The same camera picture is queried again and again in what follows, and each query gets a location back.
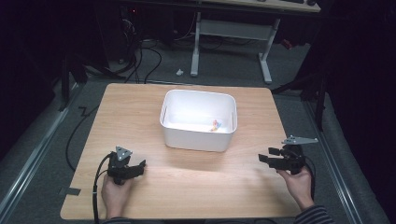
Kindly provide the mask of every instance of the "black tape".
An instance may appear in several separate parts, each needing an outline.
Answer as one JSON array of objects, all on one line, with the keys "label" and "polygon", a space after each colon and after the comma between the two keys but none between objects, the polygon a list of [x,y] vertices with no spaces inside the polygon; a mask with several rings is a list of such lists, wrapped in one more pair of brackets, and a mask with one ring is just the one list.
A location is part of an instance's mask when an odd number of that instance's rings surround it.
[{"label": "black tape", "polygon": [[61,188],[59,190],[59,195],[76,195],[78,196],[81,192],[81,189],[73,189],[73,188]]}]

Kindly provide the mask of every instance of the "metal desk leg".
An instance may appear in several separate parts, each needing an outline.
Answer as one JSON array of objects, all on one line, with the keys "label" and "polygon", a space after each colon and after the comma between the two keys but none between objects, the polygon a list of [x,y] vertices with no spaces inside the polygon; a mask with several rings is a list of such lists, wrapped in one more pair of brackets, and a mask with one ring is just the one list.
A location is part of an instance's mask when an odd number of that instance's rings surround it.
[{"label": "metal desk leg", "polygon": [[197,12],[197,22],[195,27],[195,46],[194,46],[194,52],[192,53],[192,63],[191,63],[192,77],[198,76],[200,32],[201,32],[201,12]]},{"label": "metal desk leg", "polygon": [[267,84],[272,83],[271,74],[270,74],[270,71],[268,69],[268,64],[267,64],[267,56],[268,56],[268,53],[270,52],[271,46],[274,42],[274,38],[275,38],[277,27],[279,26],[279,23],[280,23],[280,19],[276,19],[276,21],[274,22],[274,26],[271,29],[270,36],[268,37],[267,46],[264,50],[264,53],[259,53],[260,64],[262,65],[262,75],[264,76],[264,82]]}]

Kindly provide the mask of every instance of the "wooden table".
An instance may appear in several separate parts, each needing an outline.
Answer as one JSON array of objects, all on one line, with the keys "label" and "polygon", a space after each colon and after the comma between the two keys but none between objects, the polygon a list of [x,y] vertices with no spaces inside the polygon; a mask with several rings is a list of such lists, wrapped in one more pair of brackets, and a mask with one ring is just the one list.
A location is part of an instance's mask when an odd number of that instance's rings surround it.
[{"label": "wooden table", "polygon": [[[160,113],[173,89],[234,97],[238,127],[224,152],[167,147]],[[132,150],[130,165],[147,160],[134,180],[124,216],[131,218],[291,217],[299,208],[274,169],[259,162],[286,138],[271,92],[265,88],[110,84],[92,125],[61,216],[93,219],[92,185],[100,161],[115,146]],[[99,178],[98,192],[103,178]],[[106,210],[98,195],[100,218]]]}]

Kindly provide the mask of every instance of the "white desk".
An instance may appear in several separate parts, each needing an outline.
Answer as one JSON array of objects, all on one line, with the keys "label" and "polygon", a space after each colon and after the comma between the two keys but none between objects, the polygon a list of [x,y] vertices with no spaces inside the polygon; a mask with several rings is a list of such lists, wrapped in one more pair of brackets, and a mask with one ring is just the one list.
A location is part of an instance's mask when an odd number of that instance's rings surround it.
[{"label": "white desk", "polygon": [[[233,4],[245,7],[268,7],[272,9],[302,12],[320,12],[320,7],[318,5],[311,7],[307,5],[306,2],[304,4],[290,3],[280,0],[266,0],[265,2],[259,2],[257,0],[204,0],[204,2]],[[266,40],[266,45],[263,49],[263,52],[259,53],[259,62],[262,67],[262,75],[264,77],[265,83],[271,84],[272,79],[268,69],[267,57],[274,42],[279,23],[280,19],[276,19],[273,25],[256,25],[229,21],[201,20],[201,13],[198,12],[195,28],[195,45],[191,62],[191,75],[193,77],[198,76],[200,35],[219,35]]]}]

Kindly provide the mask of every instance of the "sleeve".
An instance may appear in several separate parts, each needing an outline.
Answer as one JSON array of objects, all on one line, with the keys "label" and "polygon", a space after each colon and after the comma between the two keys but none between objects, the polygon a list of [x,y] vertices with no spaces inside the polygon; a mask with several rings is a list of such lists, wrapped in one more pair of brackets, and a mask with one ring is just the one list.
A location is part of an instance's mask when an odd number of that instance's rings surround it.
[{"label": "sleeve", "polygon": [[113,217],[102,224],[134,224],[131,219],[125,217]]},{"label": "sleeve", "polygon": [[314,205],[305,211],[303,211],[300,215],[298,215],[294,224],[334,224],[335,222],[327,213],[327,210],[322,205]]}]

